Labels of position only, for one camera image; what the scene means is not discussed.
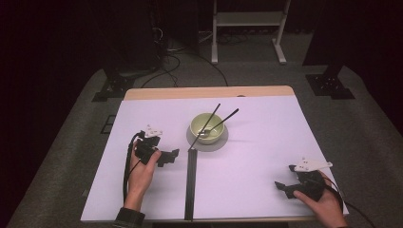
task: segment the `gray carpet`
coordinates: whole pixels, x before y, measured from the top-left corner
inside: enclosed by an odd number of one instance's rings
[[[368,93],[362,80],[344,67],[341,82],[354,100],[316,97],[305,74],[322,73],[325,66],[302,66],[310,34],[284,34],[281,45],[288,61],[280,66],[268,36],[249,36],[234,46],[219,46],[217,67],[230,86],[287,85],[300,106],[322,149],[334,164],[332,171],[345,200],[361,209],[376,227],[401,227],[403,217],[403,139]],[[201,55],[210,58],[210,46]],[[222,76],[203,59],[175,54],[181,65],[172,74],[178,86],[225,86]],[[176,60],[164,59],[166,69]],[[135,82],[140,87],[150,76]],[[116,114],[122,99],[92,103],[106,80],[95,72],[71,109],[9,227],[110,227],[109,223],[82,223],[86,203],[107,141],[100,134],[108,115]],[[171,87],[168,75],[145,87]],[[356,211],[347,217],[353,227],[370,227]],[[292,228],[321,227],[316,221],[291,222]],[[214,224],[214,227],[270,227],[269,224]]]

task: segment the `hand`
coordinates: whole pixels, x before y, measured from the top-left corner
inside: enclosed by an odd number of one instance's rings
[[[320,174],[325,179],[326,184],[331,186],[331,182],[327,180],[328,177],[326,177],[326,175],[322,172],[320,172]],[[294,191],[294,196],[309,206],[315,213],[317,219],[325,227],[347,226],[346,219],[343,217],[343,212],[340,210],[338,200],[331,191],[325,189],[318,202],[307,197],[305,194],[299,191]]]
[[[134,165],[137,164],[137,166],[133,169],[128,179],[128,191],[124,207],[140,212],[145,191],[152,181],[155,163],[162,153],[157,150],[152,154],[148,164],[144,165],[135,156],[136,144],[137,142],[133,143],[133,150],[131,151],[130,170]]]

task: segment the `table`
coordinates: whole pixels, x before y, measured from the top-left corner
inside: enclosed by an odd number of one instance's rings
[[[235,107],[240,112],[228,120],[229,133],[222,147],[211,152],[195,145],[201,153],[197,161],[193,221],[313,219],[312,211],[296,199],[287,199],[274,185],[274,181],[296,183],[288,165],[299,162],[301,157],[325,161],[293,89],[234,86],[128,90],[88,195],[82,221],[115,219],[123,204],[121,188],[127,145],[147,124],[163,130],[161,150],[178,147],[181,150],[175,163],[156,169],[142,211],[146,219],[153,221],[185,221],[190,144],[186,128],[194,116],[212,111],[217,103],[221,104],[218,115],[228,115]],[[259,134],[260,127],[264,127],[264,135]],[[334,179],[330,169],[323,172]]]
[[[211,46],[211,62],[216,64],[219,61],[217,47],[218,27],[242,27],[242,26],[278,26],[278,35],[272,39],[278,61],[285,65],[284,53],[280,46],[282,33],[287,20],[288,9],[291,0],[286,0],[283,11],[268,12],[217,12],[217,0],[214,0],[213,8],[213,42]]]

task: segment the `bowl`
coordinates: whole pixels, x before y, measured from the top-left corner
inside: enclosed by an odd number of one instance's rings
[[[212,113],[202,113],[195,118],[193,118],[192,123],[190,124],[190,131],[192,132],[193,136],[196,138],[199,135],[199,132],[202,130],[204,127],[205,123],[208,121]],[[218,115],[214,115],[211,120],[208,122],[207,126],[205,129],[211,129],[213,126],[217,125],[219,122],[221,122],[221,118]],[[218,141],[222,135],[222,132],[224,132],[225,125],[224,123],[216,126],[208,137],[206,138],[198,138],[198,142],[202,144],[212,144]]]

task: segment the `white paper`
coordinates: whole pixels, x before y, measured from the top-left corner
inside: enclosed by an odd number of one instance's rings
[[[297,183],[288,165],[302,157],[325,161],[296,96],[123,101],[92,184],[83,221],[114,220],[123,205],[127,146],[150,124],[163,134],[158,147],[180,149],[175,163],[156,167],[143,202],[146,219],[183,219],[187,174],[186,131],[200,113],[225,118],[228,141],[214,152],[199,152],[195,219],[307,216],[298,200],[287,199],[274,181]],[[329,169],[323,170],[329,178]]]

